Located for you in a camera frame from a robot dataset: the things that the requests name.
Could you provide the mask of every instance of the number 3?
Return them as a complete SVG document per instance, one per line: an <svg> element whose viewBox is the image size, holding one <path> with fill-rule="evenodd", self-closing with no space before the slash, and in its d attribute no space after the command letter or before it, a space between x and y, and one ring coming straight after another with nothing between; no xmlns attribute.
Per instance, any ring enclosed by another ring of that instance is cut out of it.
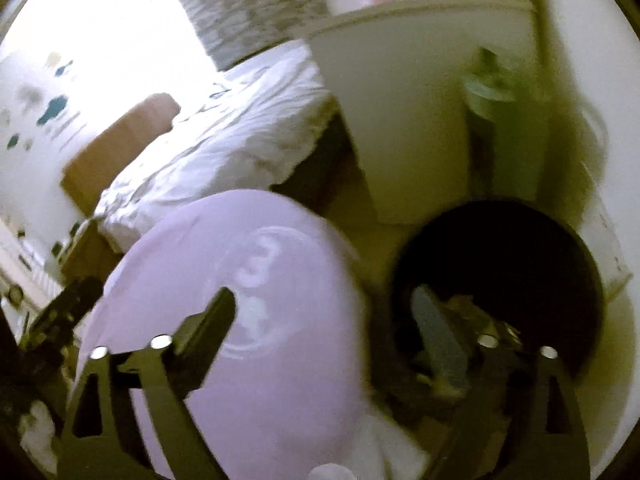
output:
<svg viewBox="0 0 640 480"><path fill-rule="evenodd" d="M236 282L246 288L264 285L269 280L269 270L276 257L282 252L280 244L271 237L260 236L257 245L266 250L265 256L251 256L247 268L236 272Z"/></svg>

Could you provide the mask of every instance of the bed frame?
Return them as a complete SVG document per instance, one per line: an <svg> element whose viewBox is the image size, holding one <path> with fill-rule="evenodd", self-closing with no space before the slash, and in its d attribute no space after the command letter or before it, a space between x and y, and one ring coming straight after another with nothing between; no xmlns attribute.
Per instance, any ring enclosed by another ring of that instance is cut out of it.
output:
<svg viewBox="0 0 640 480"><path fill-rule="evenodd" d="M66 252L61 270L68 282L95 276L105 282L122 258L98 232L91 216L100 195L118 174L154 139L172 128L180 107L169 94L154 94L119 118L92 140L63 170L61 185L89 221L80 228ZM287 181L273 186L312 211L324 202L324 188L336 165L351 151L340 114L336 114L313 153L297 166Z"/></svg>

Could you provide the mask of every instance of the bedroom wall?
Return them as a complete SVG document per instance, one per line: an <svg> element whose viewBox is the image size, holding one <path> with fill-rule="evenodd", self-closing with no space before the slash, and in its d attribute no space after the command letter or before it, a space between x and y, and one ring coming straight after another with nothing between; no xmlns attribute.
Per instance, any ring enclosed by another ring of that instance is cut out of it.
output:
<svg viewBox="0 0 640 480"><path fill-rule="evenodd" d="M0 112L12 116L0 124L0 214L46 253L79 217L58 185L66 161L148 95L166 91L188 105L216 78L177 0L28 0L0 44L0 66ZM40 116L22 114L23 83L48 100L64 94L73 113L52 132L38 128ZM64 135L51 136L78 111L76 131L84 128L62 147Z"/></svg>

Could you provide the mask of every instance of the curtain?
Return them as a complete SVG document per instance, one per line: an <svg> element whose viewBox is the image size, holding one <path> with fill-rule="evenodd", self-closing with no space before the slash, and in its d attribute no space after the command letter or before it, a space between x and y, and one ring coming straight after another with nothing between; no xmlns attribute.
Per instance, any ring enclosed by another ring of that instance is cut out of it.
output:
<svg viewBox="0 0 640 480"><path fill-rule="evenodd" d="M325 0L180 0L219 70L290 39L289 31L328 15Z"/></svg>

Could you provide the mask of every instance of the floor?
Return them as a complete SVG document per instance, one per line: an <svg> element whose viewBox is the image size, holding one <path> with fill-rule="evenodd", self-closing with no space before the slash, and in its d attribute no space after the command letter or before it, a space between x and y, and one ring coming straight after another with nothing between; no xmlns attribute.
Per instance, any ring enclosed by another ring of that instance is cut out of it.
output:
<svg viewBox="0 0 640 480"><path fill-rule="evenodd" d="M413 226L379 224L364 176L354 155L338 167L331 183L332 198L322 210L349 239L377 286L386 286L402 246L415 231Z"/></svg>

